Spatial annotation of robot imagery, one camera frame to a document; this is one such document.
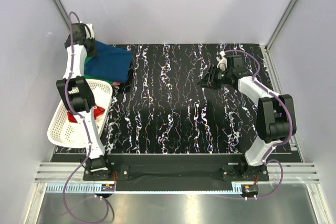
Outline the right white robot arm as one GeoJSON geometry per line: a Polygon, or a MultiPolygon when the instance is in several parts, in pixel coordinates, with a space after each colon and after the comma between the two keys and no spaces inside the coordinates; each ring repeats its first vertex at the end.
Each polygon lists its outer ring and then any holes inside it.
{"type": "Polygon", "coordinates": [[[244,65],[245,54],[223,56],[211,65],[207,74],[198,82],[203,88],[219,89],[229,85],[247,96],[257,106],[257,137],[243,154],[237,174],[244,180],[256,176],[277,146],[284,145],[296,133],[296,118],[292,96],[279,94],[267,88],[251,75],[244,65]]]}

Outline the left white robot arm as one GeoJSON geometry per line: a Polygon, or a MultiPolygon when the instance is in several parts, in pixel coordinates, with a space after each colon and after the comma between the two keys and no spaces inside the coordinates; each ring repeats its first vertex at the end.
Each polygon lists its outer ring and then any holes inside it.
{"type": "Polygon", "coordinates": [[[82,22],[71,24],[65,48],[68,54],[66,71],[64,77],[56,81],[56,87],[65,108],[71,112],[86,134],[85,173],[107,180],[113,175],[113,167],[108,164],[94,121],[96,102],[93,91],[84,77],[87,55],[94,56],[97,52],[92,28],[82,22]]]}

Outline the blue t shirt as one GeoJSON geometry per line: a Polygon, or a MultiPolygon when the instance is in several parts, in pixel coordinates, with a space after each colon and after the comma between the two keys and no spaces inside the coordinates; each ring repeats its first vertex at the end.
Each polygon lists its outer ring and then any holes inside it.
{"type": "Polygon", "coordinates": [[[98,55],[86,65],[89,75],[125,84],[132,63],[133,52],[96,41],[98,55]]]}

